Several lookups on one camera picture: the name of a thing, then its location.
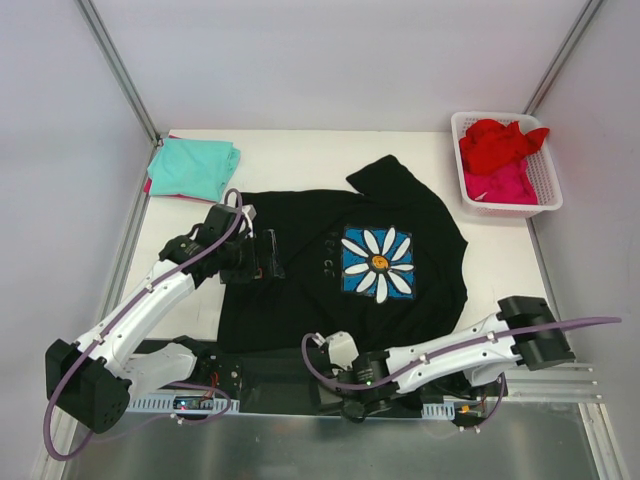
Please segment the black t-shirt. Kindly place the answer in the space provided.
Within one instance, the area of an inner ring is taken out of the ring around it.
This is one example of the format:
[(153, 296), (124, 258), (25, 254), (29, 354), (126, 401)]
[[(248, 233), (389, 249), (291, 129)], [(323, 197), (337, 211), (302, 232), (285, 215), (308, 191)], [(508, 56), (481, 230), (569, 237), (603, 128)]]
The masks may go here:
[(362, 351), (450, 334), (467, 300), (466, 240), (444, 202), (398, 159), (348, 177), (349, 189), (245, 193), (272, 230), (284, 275), (225, 289), (217, 333), (227, 353), (346, 332)]

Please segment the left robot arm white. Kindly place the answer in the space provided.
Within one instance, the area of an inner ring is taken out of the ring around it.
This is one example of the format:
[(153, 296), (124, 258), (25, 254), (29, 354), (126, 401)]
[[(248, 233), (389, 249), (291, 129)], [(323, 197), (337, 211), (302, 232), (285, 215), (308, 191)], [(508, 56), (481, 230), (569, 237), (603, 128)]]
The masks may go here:
[(169, 240), (144, 279), (106, 318), (72, 343), (45, 353), (47, 397), (94, 434), (110, 430), (129, 403), (183, 382), (213, 387), (211, 351), (186, 335), (144, 356), (139, 345), (178, 303), (206, 280), (223, 284), (280, 279), (276, 233), (255, 230), (252, 206), (216, 204), (206, 219)]

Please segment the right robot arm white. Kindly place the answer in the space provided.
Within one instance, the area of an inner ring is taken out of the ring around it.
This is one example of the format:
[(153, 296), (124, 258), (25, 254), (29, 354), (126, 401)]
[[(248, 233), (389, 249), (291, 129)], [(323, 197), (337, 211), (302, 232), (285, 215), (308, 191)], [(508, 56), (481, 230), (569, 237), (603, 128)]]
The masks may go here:
[(513, 367), (538, 371), (573, 361), (565, 332), (577, 326), (556, 320), (543, 298), (511, 296), (496, 313), (438, 339), (359, 353), (345, 332), (308, 334), (301, 353), (311, 375), (341, 398), (341, 415), (361, 423), (440, 380), (466, 395), (498, 382), (503, 395), (505, 372)]

